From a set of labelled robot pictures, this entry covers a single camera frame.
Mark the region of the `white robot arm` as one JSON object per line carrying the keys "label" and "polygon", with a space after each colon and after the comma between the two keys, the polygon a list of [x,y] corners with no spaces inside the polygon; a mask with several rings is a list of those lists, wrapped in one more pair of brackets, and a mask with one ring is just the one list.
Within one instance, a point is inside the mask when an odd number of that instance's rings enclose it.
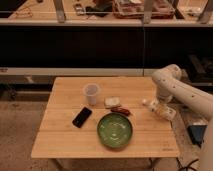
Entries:
{"label": "white robot arm", "polygon": [[197,171],[213,171],[213,95],[180,81],[181,69],[171,64],[152,74],[156,98],[168,103],[172,97],[208,120]]}

